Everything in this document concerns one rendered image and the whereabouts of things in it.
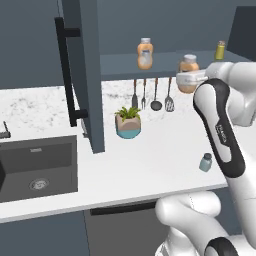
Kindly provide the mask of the dark grey cabinet door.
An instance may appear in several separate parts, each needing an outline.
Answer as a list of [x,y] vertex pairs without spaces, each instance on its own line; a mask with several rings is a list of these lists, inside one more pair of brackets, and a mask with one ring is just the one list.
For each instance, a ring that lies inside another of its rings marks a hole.
[[256,6],[236,8],[227,50],[256,61]]
[[105,151],[97,0],[62,0],[66,28],[78,28],[79,37],[67,39],[72,84],[94,153]]

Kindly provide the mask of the yellow-green shaker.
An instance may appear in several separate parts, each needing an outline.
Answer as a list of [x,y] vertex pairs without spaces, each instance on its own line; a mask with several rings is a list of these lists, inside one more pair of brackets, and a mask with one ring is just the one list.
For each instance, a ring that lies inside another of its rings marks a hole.
[[223,40],[220,40],[217,44],[216,51],[214,58],[216,60],[223,60],[224,59],[224,52],[225,52],[225,45],[226,43]]

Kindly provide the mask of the blue-grey shaker black cap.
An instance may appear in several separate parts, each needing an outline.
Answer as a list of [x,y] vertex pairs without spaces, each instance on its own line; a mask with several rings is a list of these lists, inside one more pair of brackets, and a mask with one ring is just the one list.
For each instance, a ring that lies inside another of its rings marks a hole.
[[200,161],[199,169],[204,172],[208,172],[211,166],[212,166],[212,155],[210,153],[205,153]]

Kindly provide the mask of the dark grey closed wall cabinet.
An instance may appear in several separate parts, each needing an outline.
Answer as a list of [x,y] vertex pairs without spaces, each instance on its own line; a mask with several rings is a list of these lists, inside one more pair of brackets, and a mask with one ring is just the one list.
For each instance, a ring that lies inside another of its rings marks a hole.
[[55,17],[61,0],[0,0],[0,89],[63,84]]

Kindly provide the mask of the dark grey open wall cabinet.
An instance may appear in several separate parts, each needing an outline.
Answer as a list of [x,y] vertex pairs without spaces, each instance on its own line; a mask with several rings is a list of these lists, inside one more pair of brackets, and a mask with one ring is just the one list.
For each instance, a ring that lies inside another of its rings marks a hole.
[[[186,54],[205,68],[220,40],[226,42],[226,61],[251,61],[227,50],[238,6],[256,6],[256,0],[97,0],[101,78],[170,76]],[[137,64],[142,38],[153,44],[149,70]]]

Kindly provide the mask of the orange condiment bottle white cap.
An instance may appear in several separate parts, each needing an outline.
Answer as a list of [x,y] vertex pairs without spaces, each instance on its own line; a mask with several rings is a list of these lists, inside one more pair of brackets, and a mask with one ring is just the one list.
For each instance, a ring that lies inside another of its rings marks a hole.
[[[197,63],[197,56],[193,54],[186,54],[183,56],[182,61],[179,63],[179,72],[197,71],[199,65]],[[195,91],[196,86],[183,85],[178,83],[178,88],[181,92],[191,94]]]

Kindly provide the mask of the dark grey sink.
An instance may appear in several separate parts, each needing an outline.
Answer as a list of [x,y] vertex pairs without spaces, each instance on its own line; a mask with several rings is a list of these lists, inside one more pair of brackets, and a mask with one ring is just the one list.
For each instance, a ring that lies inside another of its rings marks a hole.
[[0,143],[0,203],[77,191],[75,135]]

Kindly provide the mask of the dark grey base cabinet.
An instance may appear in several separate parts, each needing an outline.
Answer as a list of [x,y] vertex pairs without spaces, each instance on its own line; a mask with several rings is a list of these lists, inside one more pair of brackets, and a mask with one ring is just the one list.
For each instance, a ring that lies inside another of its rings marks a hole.
[[214,190],[221,202],[221,212],[216,217],[229,235],[240,235],[242,229],[237,218],[233,201],[227,188]]
[[83,213],[0,224],[0,256],[90,256]]

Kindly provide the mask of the potted plant beige teal pot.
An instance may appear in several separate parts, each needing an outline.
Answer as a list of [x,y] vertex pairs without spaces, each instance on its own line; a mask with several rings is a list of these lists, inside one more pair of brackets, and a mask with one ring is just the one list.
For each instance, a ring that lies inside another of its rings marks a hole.
[[140,110],[122,107],[115,113],[116,133],[123,139],[133,139],[141,132]]

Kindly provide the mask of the black tap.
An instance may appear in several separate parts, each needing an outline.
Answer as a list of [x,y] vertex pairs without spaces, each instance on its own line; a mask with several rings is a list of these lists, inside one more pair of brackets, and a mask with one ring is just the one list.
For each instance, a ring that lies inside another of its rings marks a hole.
[[5,128],[5,131],[0,132],[0,139],[11,138],[11,133],[8,130],[7,123],[5,121],[3,121],[3,125],[4,125],[4,128]]

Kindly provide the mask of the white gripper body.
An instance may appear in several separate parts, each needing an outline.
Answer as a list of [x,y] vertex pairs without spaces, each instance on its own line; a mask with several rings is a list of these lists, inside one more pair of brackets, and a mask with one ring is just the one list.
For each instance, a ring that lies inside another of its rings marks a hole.
[[178,85],[198,85],[202,81],[206,81],[208,76],[206,70],[196,70],[189,72],[180,72],[176,75],[176,83]]

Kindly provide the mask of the grey dishwasher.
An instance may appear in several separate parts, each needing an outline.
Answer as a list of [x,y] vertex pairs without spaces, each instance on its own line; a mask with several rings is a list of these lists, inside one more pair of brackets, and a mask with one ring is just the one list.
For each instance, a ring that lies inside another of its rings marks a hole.
[[154,256],[168,227],[155,209],[92,216],[84,211],[90,256]]

